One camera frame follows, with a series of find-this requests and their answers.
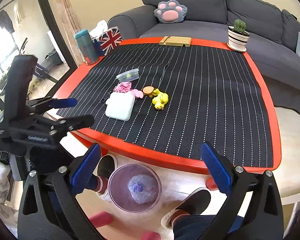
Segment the white square box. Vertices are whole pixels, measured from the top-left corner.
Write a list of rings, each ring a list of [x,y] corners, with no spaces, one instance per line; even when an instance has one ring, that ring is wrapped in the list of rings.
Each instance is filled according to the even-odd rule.
[[[132,114],[135,97],[131,92],[113,92],[106,100],[105,115],[121,121],[128,121]]]

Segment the pink stool leg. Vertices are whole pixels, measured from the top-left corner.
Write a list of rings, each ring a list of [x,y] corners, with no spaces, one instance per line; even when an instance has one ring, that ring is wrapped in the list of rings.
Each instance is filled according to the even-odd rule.
[[[106,211],[99,212],[91,217],[89,217],[90,222],[95,228],[101,228],[107,226],[113,222],[113,217]]]

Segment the black shoe left foot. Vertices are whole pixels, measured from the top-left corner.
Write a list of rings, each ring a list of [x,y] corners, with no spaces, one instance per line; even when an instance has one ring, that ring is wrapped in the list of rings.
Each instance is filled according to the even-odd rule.
[[[117,158],[112,154],[104,155],[97,165],[97,175],[93,175],[93,191],[104,201],[109,202],[108,181],[117,169]]]

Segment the black shoe foot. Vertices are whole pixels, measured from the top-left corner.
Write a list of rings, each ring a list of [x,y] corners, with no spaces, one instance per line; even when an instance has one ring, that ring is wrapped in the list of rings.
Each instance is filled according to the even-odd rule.
[[[93,175],[93,191],[104,201],[109,202],[108,181],[117,169],[117,158],[112,154],[104,155],[97,165],[97,175]]]
[[[201,187],[189,194],[177,207],[169,211],[161,219],[161,226],[166,229],[173,228],[173,221],[189,215],[201,215],[211,201],[210,192]]]

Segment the black shoe right foot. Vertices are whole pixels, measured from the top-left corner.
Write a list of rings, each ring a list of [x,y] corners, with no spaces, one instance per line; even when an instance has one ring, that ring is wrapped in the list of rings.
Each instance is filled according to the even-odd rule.
[[[201,215],[211,201],[210,192],[201,187],[189,194],[177,207],[169,211],[161,219],[161,226],[166,229],[173,228],[173,221],[189,215]]]

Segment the crumpled pink paper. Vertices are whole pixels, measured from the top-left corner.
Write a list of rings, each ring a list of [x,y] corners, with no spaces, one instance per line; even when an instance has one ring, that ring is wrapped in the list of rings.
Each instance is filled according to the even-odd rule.
[[[131,91],[132,89],[132,83],[131,82],[120,82],[118,83],[115,88],[113,89],[113,92],[115,93],[127,93]]]

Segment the teal thermos bottle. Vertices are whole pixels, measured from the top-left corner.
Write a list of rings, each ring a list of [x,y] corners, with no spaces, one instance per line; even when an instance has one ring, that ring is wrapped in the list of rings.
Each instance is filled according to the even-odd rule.
[[[98,61],[98,54],[94,48],[93,41],[87,29],[80,30],[74,36],[76,44],[84,57],[87,65],[92,65]]]

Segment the black framed mirror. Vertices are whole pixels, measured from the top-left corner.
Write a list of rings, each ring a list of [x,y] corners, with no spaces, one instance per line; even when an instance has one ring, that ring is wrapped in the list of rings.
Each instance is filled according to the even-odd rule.
[[[8,72],[18,55],[38,59],[27,98],[56,96],[77,68],[54,0],[0,0],[0,112]]]

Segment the pink pig toy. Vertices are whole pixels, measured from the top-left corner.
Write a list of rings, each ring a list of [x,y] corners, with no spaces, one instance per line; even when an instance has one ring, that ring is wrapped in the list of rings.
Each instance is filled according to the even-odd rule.
[[[136,99],[142,99],[143,96],[144,96],[144,93],[143,93],[141,90],[137,90],[137,89],[131,90],[131,93],[133,94],[133,96],[134,96]]]

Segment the clear lidded plastic tub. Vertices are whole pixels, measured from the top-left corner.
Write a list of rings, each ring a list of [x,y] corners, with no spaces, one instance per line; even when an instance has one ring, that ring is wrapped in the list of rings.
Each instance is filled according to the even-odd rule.
[[[131,69],[116,76],[119,82],[131,82],[139,79],[139,69]]]

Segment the union jack tissue box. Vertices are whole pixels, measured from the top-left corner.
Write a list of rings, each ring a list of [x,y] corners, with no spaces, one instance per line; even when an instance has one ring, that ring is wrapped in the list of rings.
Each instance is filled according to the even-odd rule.
[[[93,38],[93,46],[97,56],[107,56],[114,49],[117,48],[123,41],[119,28],[117,26],[111,27],[99,37]]]

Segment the orange turtle toy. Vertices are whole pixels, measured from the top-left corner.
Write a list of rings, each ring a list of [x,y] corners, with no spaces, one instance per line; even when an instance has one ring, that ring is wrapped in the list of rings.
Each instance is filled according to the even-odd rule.
[[[154,96],[154,87],[152,87],[152,86],[143,87],[142,92],[146,96],[153,97]]]

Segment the yellow elephant toy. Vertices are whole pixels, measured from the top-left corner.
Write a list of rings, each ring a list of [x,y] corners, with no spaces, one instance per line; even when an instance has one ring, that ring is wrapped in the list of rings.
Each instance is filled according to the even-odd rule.
[[[168,103],[169,97],[166,93],[161,92],[158,88],[153,91],[154,98],[152,103],[156,110],[163,110],[166,103]]]

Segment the paw shaped cushion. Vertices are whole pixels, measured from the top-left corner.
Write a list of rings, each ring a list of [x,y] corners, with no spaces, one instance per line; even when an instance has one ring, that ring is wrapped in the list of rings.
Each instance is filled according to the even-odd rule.
[[[187,15],[187,7],[176,0],[162,1],[154,10],[154,16],[160,23],[180,23]]]

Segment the grey sofa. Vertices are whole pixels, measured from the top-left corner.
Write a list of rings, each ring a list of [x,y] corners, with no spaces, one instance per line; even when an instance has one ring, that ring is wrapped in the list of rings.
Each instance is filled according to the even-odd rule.
[[[300,22],[288,12],[262,0],[175,0],[187,7],[179,23],[161,23],[155,10],[161,2],[142,0],[142,6],[113,16],[124,39],[184,36],[227,43],[235,20],[245,22],[246,48],[264,77],[276,107],[300,114]]]

